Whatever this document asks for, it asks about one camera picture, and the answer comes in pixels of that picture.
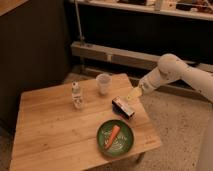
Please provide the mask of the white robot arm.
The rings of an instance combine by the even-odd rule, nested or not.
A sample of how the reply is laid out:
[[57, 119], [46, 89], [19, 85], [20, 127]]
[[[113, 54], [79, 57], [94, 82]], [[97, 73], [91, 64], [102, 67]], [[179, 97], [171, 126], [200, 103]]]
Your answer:
[[213, 103], [213, 74], [189, 66], [174, 54], [162, 55], [157, 66], [139, 80], [126, 99], [135, 99], [177, 80], [184, 81]]

